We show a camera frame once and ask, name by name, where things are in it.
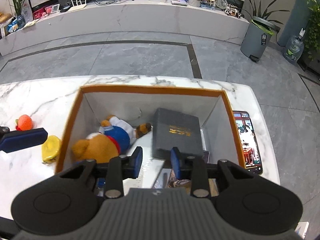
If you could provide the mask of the white glasses case box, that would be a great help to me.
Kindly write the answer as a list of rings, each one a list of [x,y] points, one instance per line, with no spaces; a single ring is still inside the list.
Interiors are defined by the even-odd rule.
[[[131,188],[152,188],[164,165],[163,160],[152,157],[152,132],[137,139],[127,151],[127,155],[130,156],[137,146],[140,146],[143,150],[142,165],[137,179],[125,179],[123,181],[125,195]]]

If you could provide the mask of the black smartphone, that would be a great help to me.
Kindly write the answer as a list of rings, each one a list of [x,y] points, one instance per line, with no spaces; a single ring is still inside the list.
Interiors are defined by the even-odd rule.
[[[233,116],[242,145],[245,168],[253,174],[261,175],[263,173],[263,163],[249,113],[246,111],[233,111]]]

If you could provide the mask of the orange storage box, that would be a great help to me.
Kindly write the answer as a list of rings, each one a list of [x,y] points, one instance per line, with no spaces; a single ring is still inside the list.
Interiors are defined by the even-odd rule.
[[[179,87],[92,85],[81,87],[62,137],[56,172],[85,159],[106,163],[143,150],[137,180],[124,191],[153,184],[170,151],[227,159],[245,165],[233,111],[223,90]]]

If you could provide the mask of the green potted plant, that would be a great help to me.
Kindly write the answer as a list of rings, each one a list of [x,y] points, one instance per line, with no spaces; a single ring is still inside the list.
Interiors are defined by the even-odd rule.
[[[266,8],[265,10],[262,10],[262,2],[260,1],[259,4],[255,2],[255,0],[248,0],[252,12],[249,12],[249,16],[251,17],[251,23],[253,23],[254,26],[258,27],[262,31],[267,32],[271,36],[274,35],[274,33],[278,33],[280,31],[280,26],[283,25],[282,22],[279,20],[270,20],[269,17],[276,13],[276,12],[289,12],[289,10],[286,9],[280,9],[280,10],[269,10],[269,8],[276,3],[277,0],[273,0]]]

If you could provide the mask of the yellow tape measure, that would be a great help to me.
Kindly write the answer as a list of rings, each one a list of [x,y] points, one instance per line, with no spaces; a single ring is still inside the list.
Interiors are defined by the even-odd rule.
[[[44,164],[55,162],[60,154],[60,147],[61,140],[55,135],[50,135],[41,146],[42,162]]]

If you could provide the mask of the grey trash bin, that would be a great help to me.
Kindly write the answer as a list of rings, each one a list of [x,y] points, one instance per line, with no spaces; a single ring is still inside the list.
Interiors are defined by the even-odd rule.
[[[240,50],[253,62],[262,57],[271,37],[280,31],[280,27],[254,16],[248,26]]]

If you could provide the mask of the blue water jug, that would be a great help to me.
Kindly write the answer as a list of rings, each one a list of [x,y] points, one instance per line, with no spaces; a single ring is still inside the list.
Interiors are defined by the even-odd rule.
[[[289,61],[291,64],[296,64],[298,59],[301,57],[304,50],[303,37],[305,34],[305,29],[301,29],[297,36],[293,35],[289,38],[285,50],[283,52],[283,57]]]

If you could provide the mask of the dark grey gift box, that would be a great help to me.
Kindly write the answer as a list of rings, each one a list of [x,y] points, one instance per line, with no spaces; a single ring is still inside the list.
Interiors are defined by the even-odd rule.
[[[183,155],[203,156],[199,119],[165,108],[158,108],[153,116],[152,157],[170,160],[172,148]]]

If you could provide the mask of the orange crochet ball toy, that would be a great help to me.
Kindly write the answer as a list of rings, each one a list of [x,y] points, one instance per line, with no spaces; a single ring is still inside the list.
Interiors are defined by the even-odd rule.
[[[30,116],[24,114],[16,119],[16,130],[28,131],[33,128],[33,121]]]

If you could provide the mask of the brown plush bear keychain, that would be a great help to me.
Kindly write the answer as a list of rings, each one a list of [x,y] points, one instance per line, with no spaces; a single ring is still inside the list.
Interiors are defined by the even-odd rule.
[[[126,154],[135,141],[151,129],[148,122],[134,128],[117,116],[110,115],[101,121],[99,131],[72,146],[73,159],[76,162],[94,159],[98,164],[108,163],[112,158]]]

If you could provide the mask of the white wifi router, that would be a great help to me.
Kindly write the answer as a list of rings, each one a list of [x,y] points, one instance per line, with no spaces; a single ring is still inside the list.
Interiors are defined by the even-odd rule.
[[[71,7],[68,11],[76,11],[84,9],[87,5],[87,0],[71,0]]]

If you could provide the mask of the white marble tv bench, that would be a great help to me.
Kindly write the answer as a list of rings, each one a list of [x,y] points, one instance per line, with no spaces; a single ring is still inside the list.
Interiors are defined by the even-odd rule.
[[[52,40],[105,32],[161,32],[241,44],[249,22],[223,11],[173,5],[159,0],[121,0],[110,5],[45,17],[1,39],[1,55]]]

